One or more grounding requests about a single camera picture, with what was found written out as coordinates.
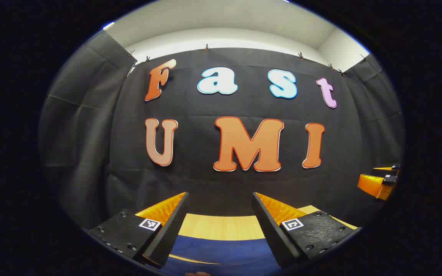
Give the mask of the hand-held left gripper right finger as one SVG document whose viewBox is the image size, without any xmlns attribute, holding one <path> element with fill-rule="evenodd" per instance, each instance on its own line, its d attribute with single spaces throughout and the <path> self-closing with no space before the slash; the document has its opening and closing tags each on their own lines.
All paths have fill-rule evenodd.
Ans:
<svg viewBox="0 0 442 276">
<path fill-rule="evenodd" d="M 303 212 L 258 192 L 251 207 L 282 268 L 312 264 L 329 255 L 359 233 L 324 211 Z"/>
</svg>

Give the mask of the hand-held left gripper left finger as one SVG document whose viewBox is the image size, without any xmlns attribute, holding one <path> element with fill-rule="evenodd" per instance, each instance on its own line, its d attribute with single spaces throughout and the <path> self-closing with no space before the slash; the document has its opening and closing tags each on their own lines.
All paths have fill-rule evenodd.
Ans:
<svg viewBox="0 0 442 276">
<path fill-rule="evenodd" d="M 142 211 L 123 209 L 88 231 L 120 255 L 155 268 L 165 266 L 186 217 L 183 192 Z"/>
</svg>

